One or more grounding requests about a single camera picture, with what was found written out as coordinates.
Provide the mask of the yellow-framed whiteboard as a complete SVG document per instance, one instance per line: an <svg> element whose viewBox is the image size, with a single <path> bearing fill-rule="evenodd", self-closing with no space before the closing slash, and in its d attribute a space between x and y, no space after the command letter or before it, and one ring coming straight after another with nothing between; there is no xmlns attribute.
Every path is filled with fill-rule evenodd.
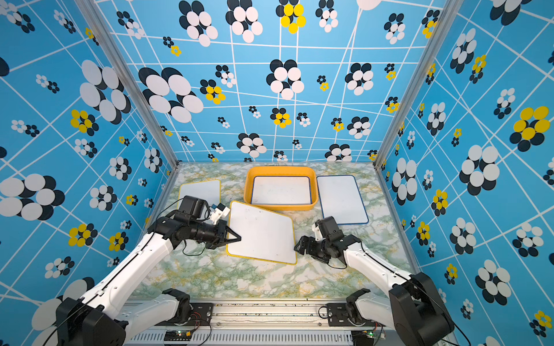
<svg viewBox="0 0 554 346"><path fill-rule="evenodd" d="M177 210L181 204L181 200L186 195L206 200L209 205L212 205L212 204L217 205L221 202L220 181L210 180L210 181L203 181L199 183L187 183L180 186L179 194L178 194L178 202L176 204L176 212L173 216L174 220L179 222L179 231L182 231L185 226L189 226L190 223L194 221L186 218L186 216L183 213Z"/></svg>
<svg viewBox="0 0 554 346"><path fill-rule="evenodd" d="M241 236L227 245L232 257L297 264L293 220L283 214L247 203L231 202L229 228Z"/></svg>

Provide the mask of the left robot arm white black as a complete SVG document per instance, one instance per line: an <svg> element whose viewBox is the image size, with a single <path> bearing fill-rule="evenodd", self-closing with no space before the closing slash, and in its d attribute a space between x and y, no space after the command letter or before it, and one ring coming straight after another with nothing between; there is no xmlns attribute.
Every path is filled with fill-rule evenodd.
<svg viewBox="0 0 554 346"><path fill-rule="evenodd" d="M131 311L122 310L151 270L186 240L217 249L241 241L225 220L214 225L161 217L137 248L109 275L79 298L65 298L56 310L57 345L124 345L164 321L186 324L193 314L190 296L174 288Z"/></svg>

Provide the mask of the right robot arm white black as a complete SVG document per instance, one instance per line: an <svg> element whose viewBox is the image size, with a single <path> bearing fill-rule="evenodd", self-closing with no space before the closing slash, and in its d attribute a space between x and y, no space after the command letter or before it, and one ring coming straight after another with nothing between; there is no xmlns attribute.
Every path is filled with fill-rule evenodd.
<svg viewBox="0 0 554 346"><path fill-rule="evenodd" d="M349 235L332 242L303 236L294 251L324 264L338 259L387 294L385 300L364 288L348 296L345 310L350 324L360 327L374 321L385 325L405 345L435 345L454 331L455 323L428 275L411 274L389 264L366 249L359 238Z"/></svg>

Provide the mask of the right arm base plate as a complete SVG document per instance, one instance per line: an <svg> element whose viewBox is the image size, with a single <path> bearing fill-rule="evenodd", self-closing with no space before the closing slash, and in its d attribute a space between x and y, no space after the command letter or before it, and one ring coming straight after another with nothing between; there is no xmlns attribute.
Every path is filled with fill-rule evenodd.
<svg viewBox="0 0 554 346"><path fill-rule="evenodd" d="M325 318L330 327L369 327L379 326L373 320L363 319L361 317L351 317L353 311L347 304L329 303L325 305Z"/></svg>

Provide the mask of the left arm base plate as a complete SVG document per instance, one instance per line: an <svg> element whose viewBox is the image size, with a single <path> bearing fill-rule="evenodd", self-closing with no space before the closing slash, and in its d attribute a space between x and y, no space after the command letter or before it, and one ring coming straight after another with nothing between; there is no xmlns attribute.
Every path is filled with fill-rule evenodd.
<svg viewBox="0 0 554 346"><path fill-rule="evenodd" d="M186 321L173 322L175 326L208 326L212 321L214 312L213 303L192 303L190 305L190 314Z"/></svg>

